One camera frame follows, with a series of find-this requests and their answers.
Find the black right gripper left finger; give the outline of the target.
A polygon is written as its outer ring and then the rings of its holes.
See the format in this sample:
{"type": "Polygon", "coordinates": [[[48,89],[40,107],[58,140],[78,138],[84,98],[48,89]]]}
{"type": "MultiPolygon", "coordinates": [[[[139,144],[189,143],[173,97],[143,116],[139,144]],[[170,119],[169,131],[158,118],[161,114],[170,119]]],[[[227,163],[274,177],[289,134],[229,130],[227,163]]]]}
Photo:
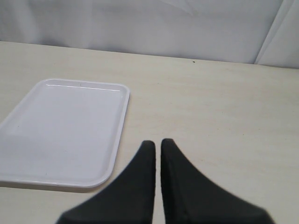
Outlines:
{"type": "Polygon", "coordinates": [[[155,143],[145,140],[116,179],[95,196],[64,212],[57,223],[150,224],[155,186],[155,143]]]}

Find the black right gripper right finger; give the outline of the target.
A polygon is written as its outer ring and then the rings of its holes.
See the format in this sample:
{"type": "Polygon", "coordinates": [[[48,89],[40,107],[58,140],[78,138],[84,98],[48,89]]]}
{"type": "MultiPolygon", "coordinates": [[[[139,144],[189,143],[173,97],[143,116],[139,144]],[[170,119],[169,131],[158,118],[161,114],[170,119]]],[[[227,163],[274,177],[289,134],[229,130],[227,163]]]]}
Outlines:
{"type": "Polygon", "coordinates": [[[263,208],[209,180],[173,139],[161,143],[161,192],[167,224],[272,224],[263,208]]]}

